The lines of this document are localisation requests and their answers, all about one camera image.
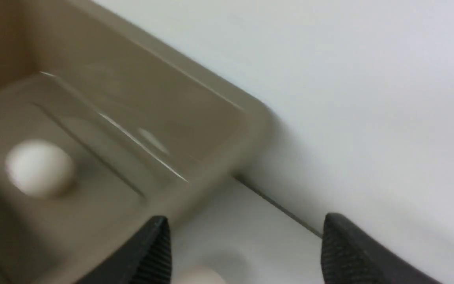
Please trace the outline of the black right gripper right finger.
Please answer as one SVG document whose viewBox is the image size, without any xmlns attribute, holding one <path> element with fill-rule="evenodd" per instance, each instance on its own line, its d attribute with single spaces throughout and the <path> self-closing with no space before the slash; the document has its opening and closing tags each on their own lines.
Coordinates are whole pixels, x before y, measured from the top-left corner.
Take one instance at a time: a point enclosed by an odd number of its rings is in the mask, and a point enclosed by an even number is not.
<svg viewBox="0 0 454 284">
<path fill-rule="evenodd" d="M 321 267 L 326 284 L 439 283 L 339 213 L 328 213 L 324 219 Z"/>
</svg>

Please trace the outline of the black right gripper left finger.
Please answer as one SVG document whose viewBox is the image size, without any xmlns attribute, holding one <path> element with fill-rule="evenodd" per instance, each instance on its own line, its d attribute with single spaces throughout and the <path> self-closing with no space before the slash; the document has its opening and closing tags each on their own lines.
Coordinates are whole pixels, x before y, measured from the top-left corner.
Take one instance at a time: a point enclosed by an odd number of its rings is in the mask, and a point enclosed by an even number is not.
<svg viewBox="0 0 454 284">
<path fill-rule="evenodd" d="M 171 228 L 165 216 L 142 228 L 78 284 L 169 284 L 172 276 Z"/>
</svg>

